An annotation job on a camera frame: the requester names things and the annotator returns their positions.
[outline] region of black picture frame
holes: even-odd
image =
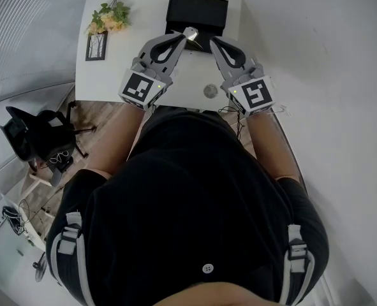
[[[90,35],[87,37],[86,59],[85,59],[86,61],[105,60],[107,34],[108,34],[107,31],[105,31],[100,34]],[[95,56],[95,51],[93,50],[93,46],[96,44],[95,38],[97,39],[97,43],[98,43],[96,56]]]

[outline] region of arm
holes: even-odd
[[[143,110],[123,104],[119,114],[93,147],[86,168],[106,179],[110,178],[126,162],[143,116]]]
[[[246,119],[256,157],[277,179],[289,177],[300,182],[299,169],[276,120],[265,112]]]

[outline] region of black backpack strap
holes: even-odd
[[[288,227],[289,249],[286,251],[283,266],[283,287],[280,296],[280,304],[296,305],[303,298],[309,286],[311,276],[314,270],[314,256],[307,249],[307,244],[300,234],[300,226],[291,224]],[[296,275],[304,273],[304,281],[296,298],[289,298],[292,280]]]
[[[75,255],[77,258],[78,269],[78,282],[76,282],[75,286],[77,286],[78,289],[75,289],[76,291],[73,290],[73,287],[69,289],[66,287],[66,289],[82,305],[95,306],[89,289],[89,283],[87,281],[85,240],[81,231],[82,216],[79,212],[68,213],[66,214],[66,222],[68,225],[55,237],[52,243],[50,253],[52,273],[60,285],[65,287],[59,276],[58,259]]]

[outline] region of black office chair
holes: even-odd
[[[7,106],[8,113],[12,116],[5,126],[0,126],[7,137],[17,157],[28,162],[36,171],[36,160],[42,160],[54,173],[50,183],[56,187],[62,174],[73,163],[72,153],[77,149],[83,158],[84,154],[76,144],[75,136],[81,132],[95,132],[96,126],[89,129],[75,130],[71,124],[71,109],[76,106],[73,101],[68,105],[66,117],[62,112],[51,110],[41,111],[37,116],[25,111]],[[50,121],[58,119],[62,125],[52,127]]]

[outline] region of white table surface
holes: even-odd
[[[87,35],[85,30],[100,4],[112,0],[86,0],[79,32],[76,64],[76,99],[121,102],[118,95],[126,68],[148,40],[165,33],[169,0],[118,0],[131,8],[132,25],[119,32],[109,33],[104,61],[85,61]],[[242,0],[227,0],[228,12],[223,36],[238,39]],[[172,73],[174,84],[159,98],[157,105],[183,106],[216,111],[228,105],[219,86],[223,77],[215,58],[203,52],[183,51]],[[209,99],[203,95],[207,84],[218,87],[218,95]]]

